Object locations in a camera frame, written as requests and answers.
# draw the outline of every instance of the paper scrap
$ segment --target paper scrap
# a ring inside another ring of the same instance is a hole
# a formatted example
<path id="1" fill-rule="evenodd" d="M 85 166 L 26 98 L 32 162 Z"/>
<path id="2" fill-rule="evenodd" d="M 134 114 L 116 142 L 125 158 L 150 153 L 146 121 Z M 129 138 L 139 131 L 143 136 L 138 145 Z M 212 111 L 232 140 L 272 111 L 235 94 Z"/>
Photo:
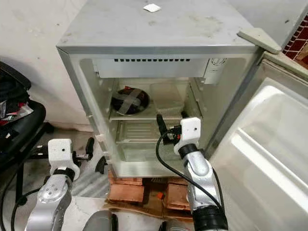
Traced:
<path id="1" fill-rule="evenodd" d="M 158 11 L 158 10 L 160 10 L 161 9 L 161 7 L 159 7 L 159 6 L 157 6 L 157 5 L 155 5 L 155 4 L 149 4 L 149 5 L 146 5 L 145 7 L 144 7 L 144 9 L 146 10 L 146 11 L 149 11 L 149 12 L 156 12 L 156 11 Z"/>

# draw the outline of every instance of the metal robot arm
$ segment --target metal robot arm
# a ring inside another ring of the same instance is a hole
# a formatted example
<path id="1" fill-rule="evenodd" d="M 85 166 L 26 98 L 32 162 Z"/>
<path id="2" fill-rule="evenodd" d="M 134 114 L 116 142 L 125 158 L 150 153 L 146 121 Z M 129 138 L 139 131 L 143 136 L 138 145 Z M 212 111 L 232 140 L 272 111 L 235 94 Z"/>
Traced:
<path id="1" fill-rule="evenodd" d="M 38 192 L 35 208 L 27 222 L 26 231 L 60 231 L 64 213 L 71 203 L 72 181 L 79 176 L 74 164 L 70 139 L 48 142 L 51 176 Z"/>
<path id="2" fill-rule="evenodd" d="M 161 121 L 157 120 L 157 122 L 160 127 L 163 127 Z M 196 117 L 185 118 L 180 124 L 180 129 L 178 126 L 177 129 L 173 129 L 181 131 L 180 139 L 177 138 L 173 143 L 176 143 L 174 152 L 179 154 L 184 162 L 184 175 L 208 191 L 221 204 L 218 197 L 219 192 L 215 187 L 213 168 L 197 149 L 201 135 L 201 120 Z M 196 231 L 228 230 L 224 211 L 219 209 L 209 196 L 190 183 L 188 184 L 188 201 Z"/>

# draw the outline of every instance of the black cable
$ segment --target black cable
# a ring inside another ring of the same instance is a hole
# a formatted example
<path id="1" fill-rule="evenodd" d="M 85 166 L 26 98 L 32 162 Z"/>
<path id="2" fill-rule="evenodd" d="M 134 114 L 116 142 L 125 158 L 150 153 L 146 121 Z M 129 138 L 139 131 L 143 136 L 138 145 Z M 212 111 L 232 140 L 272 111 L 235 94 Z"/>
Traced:
<path id="1" fill-rule="evenodd" d="M 168 133 L 172 133 L 173 129 L 166 131 L 165 133 L 163 133 L 156 144 L 156 157 L 158 159 L 158 161 L 165 166 L 167 169 L 169 169 L 170 171 L 174 172 L 175 174 L 177 174 L 178 176 L 182 177 L 183 179 L 187 180 L 190 184 L 194 185 L 195 187 L 197 187 L 198 189 L 200 189 L 202 192 L 204 192 L 209 198 L 211 198 L 211 200 L 217 205 L 217 207 L 219 208 L 219 210 L 221 210 L 224 213 L 224 210 L 222 209 L 220 203 L 215 199 L 215 197 L 213 197 L 207 190 L 205 190 L 203 187 L 201 187 L 198 183 L 194 182 L 192 179 L 190 179 L 189 177 L 183 175 L 182 173 L 180 173 L 179 171 L 177 171 L 176 169 L 174 169 L 173 167 L 171 167 L 170 165 L 168 165 L 165 161 L 163 161 L 163 159 L 159 156 L 159 145 L 161 140 L 163 139 L 164 136 L 166 136 Z"/>
<path id="2" fill-rule="evenodd" d="M 217 185 L 218 185 L 218 191 L 219 191 L 219 196 L 220 196 L 220 202 L 221 202 L 221 207 L 223 209 L 223 212 L 225 213 L 225 203 L 223 201 L 223 196 L 222 196 L 222 190 L 221 190 L 221 185 L 220 185 L 220 182 L 219 182 L 219 179 L 218 179 L 218 175 L 215 171 L 215 169 L 213 168 L 213 173 L 214 173 L 214 176 L 216 178 L 216 182 L 217 182 Z"/>
<path id="3" fill-rule="evenodd" d="M 24 159 L 19 163 L 16 171 L 12 174 L 11 178 L 9 179 L 7 185 L 4 187 L 4 190 L 2 192 L 2 195 L 1 195 L 1 200 L 0 200 L 0 228 L 2 231 L 6 231 L 5 227 L 4 227 L 4 223 L 3 223 L 3 204 L 4 204 L 4 197 L 5 197 L 5 194 L 6 194 L 6 191 L 8 190 L 11 182 L 13 181 L 13 179 L 15 178 L 18 170 L 23 166 L 23 164 L 25 163 L 25 161 L 28 159 L 28 157 L 31 155 L 31 152 L 29 152 L 25 157 Z"/>
<path id="4" fill-rule="evenodd" d="M 16 211 L 17 211 L 17 208 L 20 204 L 20 202 L 22 201 L 22 199 L 26 198 L 27 196 L 33 194 L 33 193 L 36 193 L 40 190 L 40 188 L 38 189 L 35 189 L 35 190 L 32 190 L 30 192 L 27 192 L 25 195 L 22 195 L 18 201 L 16 202 L 14 208 L 13 208 L 13 212 L 12 212 L 12 216 L 11 216 L 11 231 L 15 231 L 15 215 L 16 215 Z"/>

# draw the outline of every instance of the round object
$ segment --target round object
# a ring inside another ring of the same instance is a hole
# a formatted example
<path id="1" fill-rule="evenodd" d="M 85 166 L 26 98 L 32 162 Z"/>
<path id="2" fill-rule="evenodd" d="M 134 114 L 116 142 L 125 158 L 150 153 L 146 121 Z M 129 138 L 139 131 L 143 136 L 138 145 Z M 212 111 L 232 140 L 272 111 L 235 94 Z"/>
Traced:
<path id="1" fill-rule="evenodd" d="M 121 115 L 134 115 L 142 112 L 150 103 L 149 95 L 138 88 L 125 87 L 113 94 L 112 107 Z"/>

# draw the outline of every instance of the refrigerator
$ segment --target refrigerator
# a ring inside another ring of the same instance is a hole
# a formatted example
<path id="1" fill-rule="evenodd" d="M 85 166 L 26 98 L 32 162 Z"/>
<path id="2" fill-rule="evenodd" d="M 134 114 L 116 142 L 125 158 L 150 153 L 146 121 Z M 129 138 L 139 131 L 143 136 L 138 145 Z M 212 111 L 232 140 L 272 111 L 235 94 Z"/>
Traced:
<path id="1" fill-rule="evenodd" d="M 167 105 L 167 127 L 179 124 L 179 105 L 201 119 L 198 148 L 218 173 L 230 230 L 305 230 L 308 71 L 226 1 L 147 4 L 88 0 L 57 44 L 114 173 L 173 176 L 155 157 L 156 115 Z M 127 87 L 149 95 L 144 111 L 111 106 Z M 173 145 L 161 155 L 183 170 Z"/>

